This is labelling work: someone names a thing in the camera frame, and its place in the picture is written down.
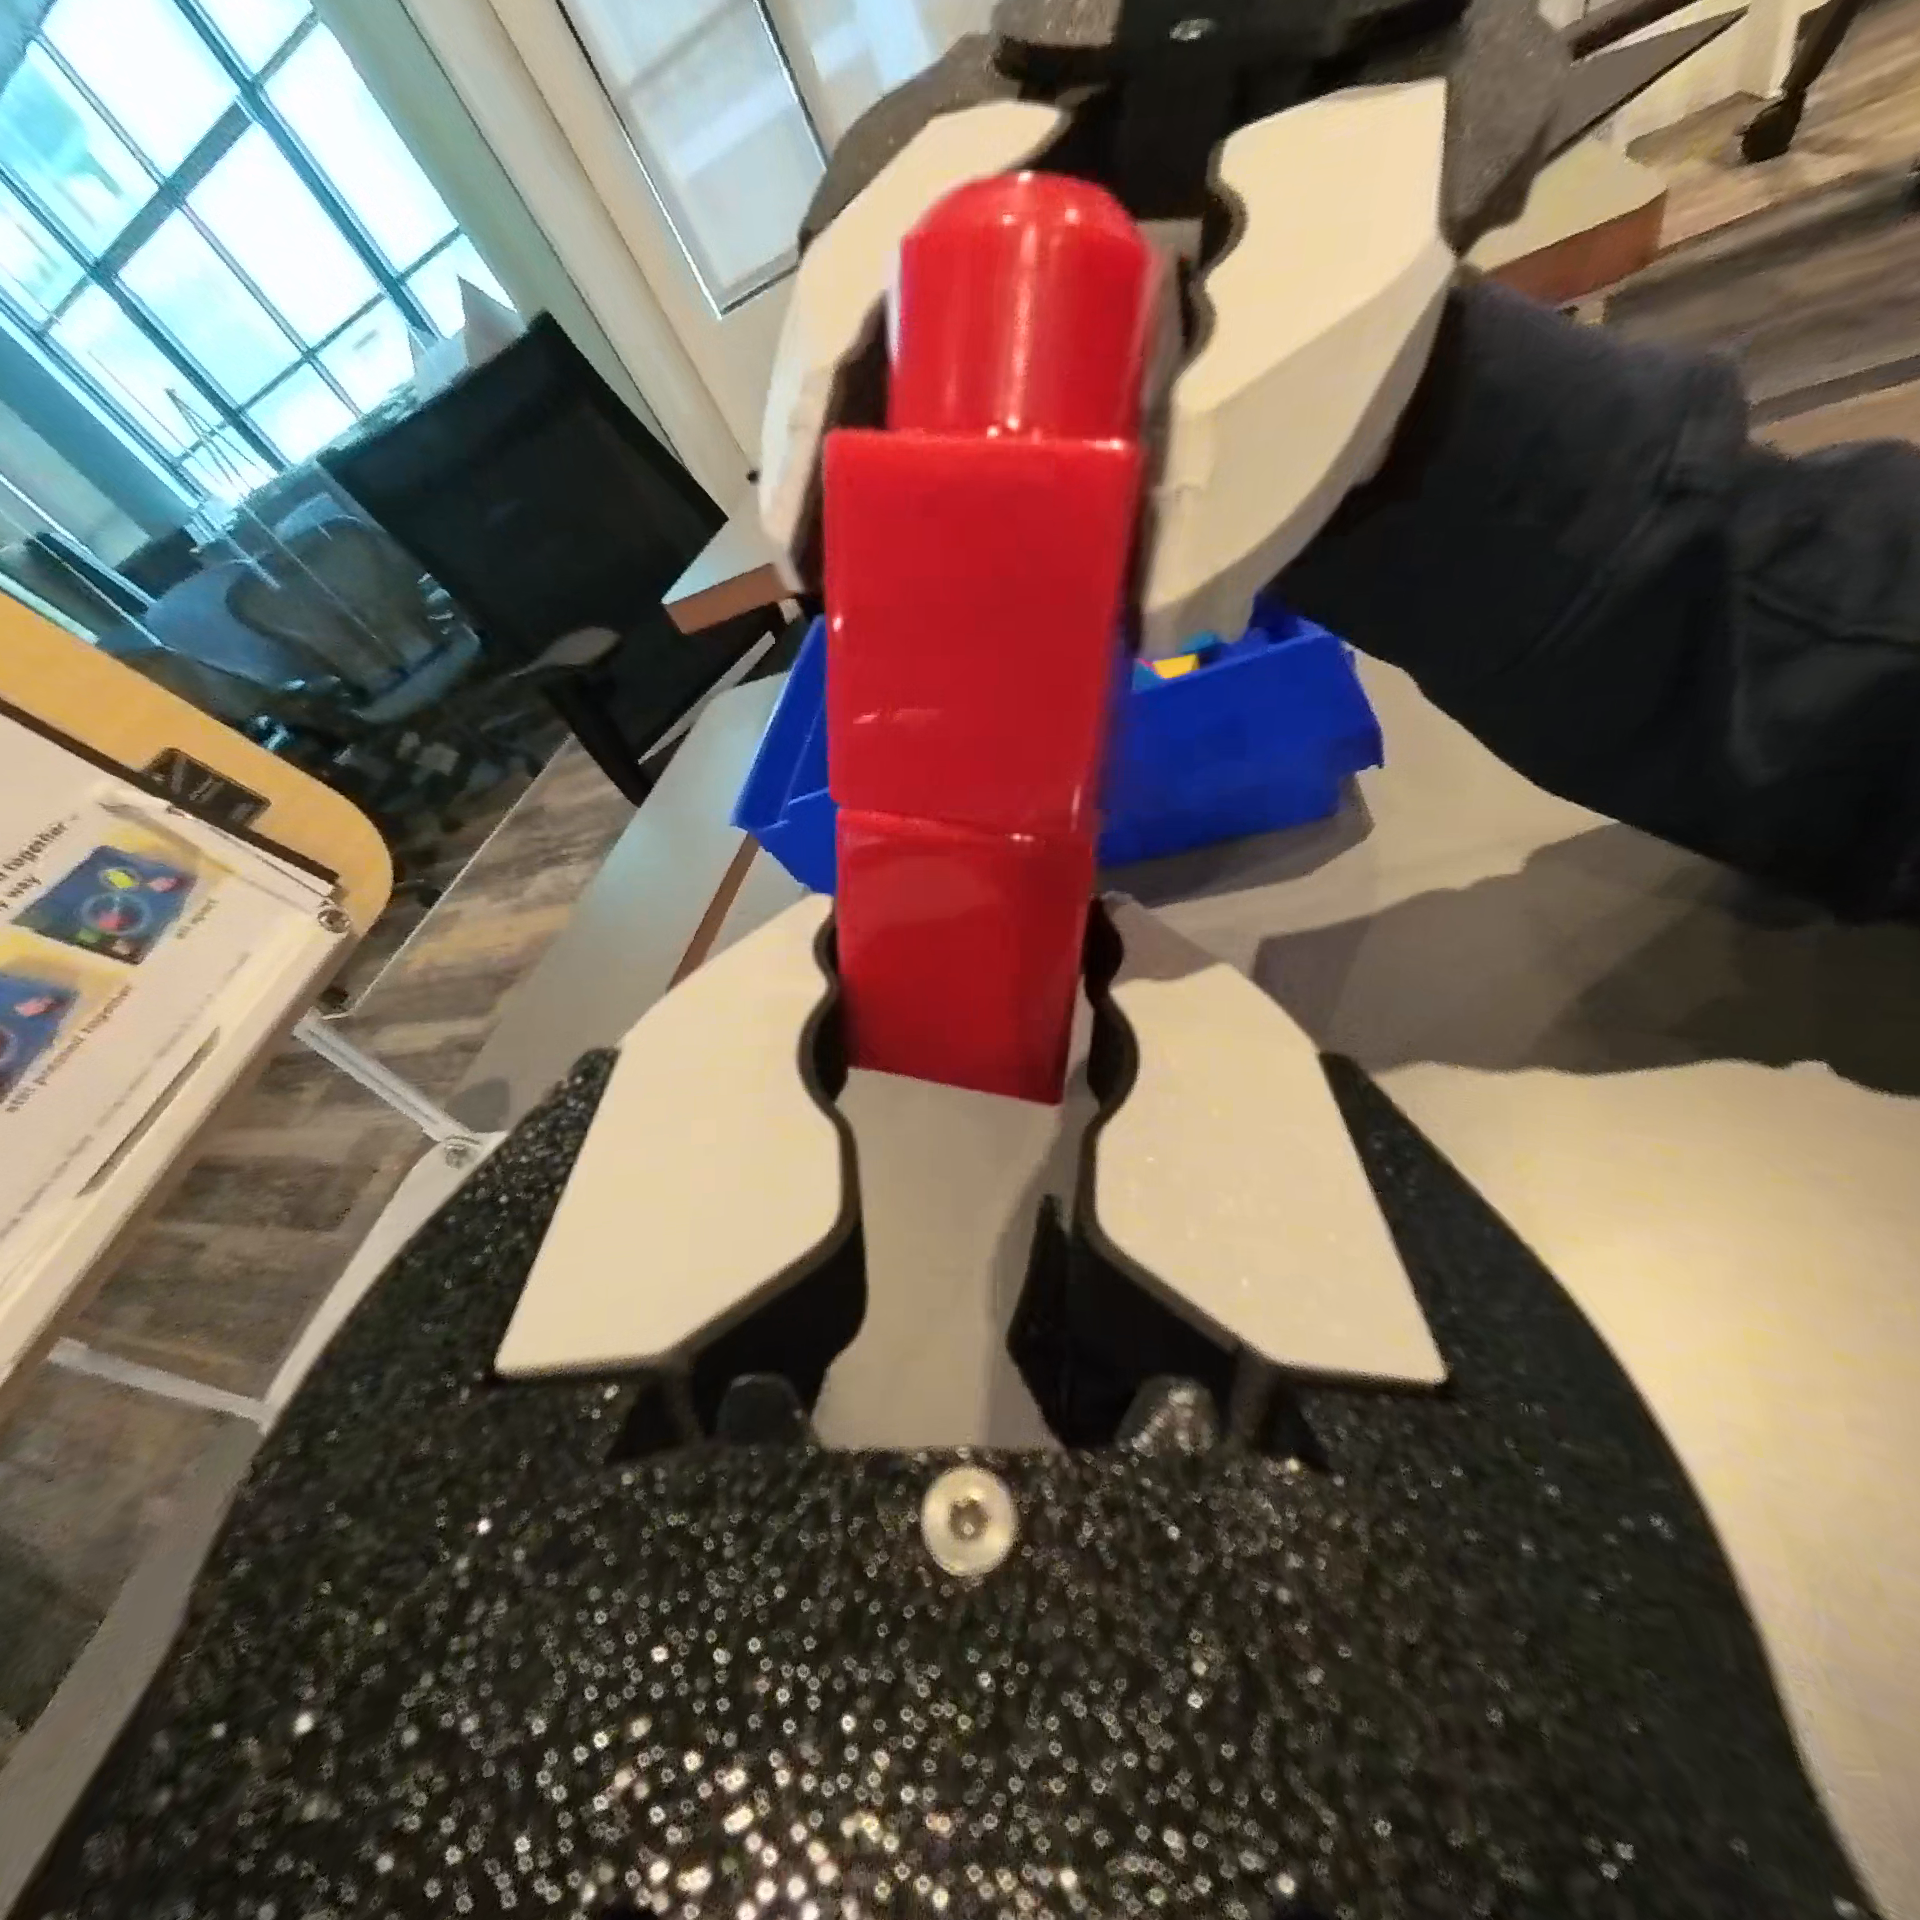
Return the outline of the black mesh office chair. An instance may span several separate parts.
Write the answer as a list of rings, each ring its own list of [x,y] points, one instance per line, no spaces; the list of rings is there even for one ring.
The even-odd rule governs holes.
[[[643,756],[771,630],[747,612],[683,633],[666,609],[726,511],[546,312],[317,464],[628,802],[656,781]]]

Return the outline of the white framed window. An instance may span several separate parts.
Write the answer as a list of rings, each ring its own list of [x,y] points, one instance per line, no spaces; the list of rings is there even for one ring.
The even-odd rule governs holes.
[[[836,142],[990,1],[566,1],[663,218],[709,303],[764,294]]]

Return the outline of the blue plastic bin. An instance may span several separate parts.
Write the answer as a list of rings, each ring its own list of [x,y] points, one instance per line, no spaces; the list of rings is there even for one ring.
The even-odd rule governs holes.
[[[1352,649],[1261,592],[1235,640],[1139,663],[1120,709],[1101,870],[1325,821],[1384,761]],[[824,621],[812,618],[736,791],[732,824],[813,894],[834,889]]]

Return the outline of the person's right forearm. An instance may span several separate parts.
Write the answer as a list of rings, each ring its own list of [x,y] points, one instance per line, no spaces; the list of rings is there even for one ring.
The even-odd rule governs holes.
[[[1778,449],[1730,365],[1470,279],[1270,589],[1558,799],[1916,921],[1912,442]]]

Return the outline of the white instruction poster sheet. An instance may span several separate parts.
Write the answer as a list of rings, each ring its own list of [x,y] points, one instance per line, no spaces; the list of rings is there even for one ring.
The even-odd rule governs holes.
[[[3,1272],[52,1245],[149,1106],[320,954],[336,880],[3,725]]]

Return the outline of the large grid window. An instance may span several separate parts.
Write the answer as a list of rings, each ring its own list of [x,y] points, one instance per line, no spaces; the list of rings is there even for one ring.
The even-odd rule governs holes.
[[[506,296],[306,1],[4,4],[4,324],[199,502]]]

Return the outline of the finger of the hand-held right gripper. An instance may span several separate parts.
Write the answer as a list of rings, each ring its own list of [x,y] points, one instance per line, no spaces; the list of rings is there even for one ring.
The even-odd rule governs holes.
[[[856,356],[885,335],[901,245],[959,185],[1015,170],[1066,127],[1054,102],[940,111],[806,247],[775,340],[758,423],[757,514],[784,592],[819,592],[824,436]]]
[[[1426,370],[1455,250],[1450,85],[1347,86],[1237,130],[1239,215],[1200,279],[1207,337],[1171,380],[1135,602],[1142,649],[1237,634],[1380,465]]]

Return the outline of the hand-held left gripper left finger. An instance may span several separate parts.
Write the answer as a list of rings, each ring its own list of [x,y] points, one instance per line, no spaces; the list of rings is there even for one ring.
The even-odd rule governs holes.
[[[636,1022],[498,1377],[630,1377],[674,1439],[808,1433],[868,1302],[839,1000],[832,900],[805,896]]]

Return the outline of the grey table brown edge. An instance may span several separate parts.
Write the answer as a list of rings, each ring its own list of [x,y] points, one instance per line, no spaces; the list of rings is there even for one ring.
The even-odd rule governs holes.
[[[1467,260],[1525,296],[1591,305],[1660,254],[1663,207],[1666,183],[1656,173],[1583,135],[1543,166],[1519,216],[1487,230]],[[663,609],[683,634],[740,616],[798,615],[800,598],[762,536],[755,486],[738,492],[722,529],[663,594]]]

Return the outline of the small black tag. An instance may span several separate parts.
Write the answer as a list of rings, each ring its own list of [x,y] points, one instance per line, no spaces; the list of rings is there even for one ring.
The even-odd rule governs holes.
[[[180,746],[152,753],[140,776],[155,794],[222,832],[250,832],[272,807],[263,793]]]

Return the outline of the wooden display board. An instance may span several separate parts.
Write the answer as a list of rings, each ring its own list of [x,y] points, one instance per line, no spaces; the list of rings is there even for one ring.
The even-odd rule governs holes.
[[[228,1038],[206,1044],[149,1106],[103,1175],[67,1213],[52,1245],[4,1286],[4,1402],[40,1361],[64,1309],[85,1284],[104,1276],[138,1220],[160,1197],[160,1183],[184,1149],[275,1052],[295,1032],[344,958],[368,935],[392,896],[392,858],[371,818],[326,783],[258,746],[172,689],[109,657],[71,623],[46,615],[24,594],[4,589],[3,709],[80,749],[108,772],[131,776],[150,794],[140,769],[164,746],[194,758],[270,797],[263,823],[245,836],[330,873],[339,903],[320,918],[320,954],[284,966],[253,1012]]]

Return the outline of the red mega block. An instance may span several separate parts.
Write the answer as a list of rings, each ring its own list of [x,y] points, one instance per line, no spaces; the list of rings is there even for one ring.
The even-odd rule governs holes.
[[[834,948],[847,1063],[1055,1106],[1096,840],[842,807]]]
[[[1091,832],[1162,269],[1103,186],[955,186],[904,234],[880,426],[822,445],[834,805]]]

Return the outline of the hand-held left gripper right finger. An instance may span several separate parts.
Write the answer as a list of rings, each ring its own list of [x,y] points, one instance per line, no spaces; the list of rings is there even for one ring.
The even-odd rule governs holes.
[[[1047,1437],[1123,1448],[1186,1423],[1310,1453],[1308,1389],[1443,1397],[1450,1361],[1298,1022],[1128,896],[1094,900],[1083,986],[1086,1124],[1008,1330]]]

